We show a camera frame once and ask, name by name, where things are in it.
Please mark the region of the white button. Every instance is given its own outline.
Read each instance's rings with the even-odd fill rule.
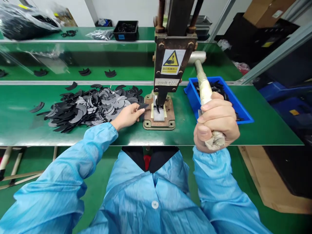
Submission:
[[[159,207],[159,203],[157,201],[152,201],[152,207],[157,209]]]

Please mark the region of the blue sleeve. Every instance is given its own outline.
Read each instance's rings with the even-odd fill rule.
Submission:
[[[63,152],[34,182],[14,195],[16,202],[0,220],[0,233],[72,233],[84,212],[84,179],[118,137],[110,123],[94,126],[83,140]]]
[[[257,208],[232,176],[227,149],[212,154],[193,148],[195,178],[201,208],[217,233],[271,233],[260,221]]]

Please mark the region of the hand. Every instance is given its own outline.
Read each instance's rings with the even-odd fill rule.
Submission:
[[[133,125],[136,121],[139,122],[139,117],[144,113],[145,109],[137,110],[140,107],[139,104],[133,103],[122,109],[116,119],[111,124],[116,128],[117,131],[124,127]]]
[[[214,153],[205,145],[205,141],[212,137],[211,131],[213,130],[220,131],[225,135],[223,148],[226,148],[240,136],[232,103],[225,101],[223,96],[216,92],[213,92],[211,99],[210,102],[201,107],[201,110],[205,112],[198,118],[194,130],[195,145],[199,151],[204,153]]]

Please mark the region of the right hand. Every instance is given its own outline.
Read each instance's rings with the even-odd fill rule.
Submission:
[[[212,131],[220,131],[225,135],[225,146],[222,149],[240,136],[232,103],[225,101],[223,96],[216,92],[213,92],[211,99],[201,107],[204,113],[198,118],[194,130],[195,145],[199,151],[204,153],[215,152],[209,150],[205,145],[205,141],[212,137]]]

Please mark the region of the blue lab coat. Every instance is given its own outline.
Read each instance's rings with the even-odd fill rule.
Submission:
[[[84,179],[117,137],[110,123],[87,130],[37,181],[16,192],[16,202],[0,220],[0,233],[71,233],[84,212]],[[190,199],[189,167],[180,151],[154,174],[120,151],[103,204],[81,233],[270,233],[231,175],[228,150],[193,151],[201,207]]]

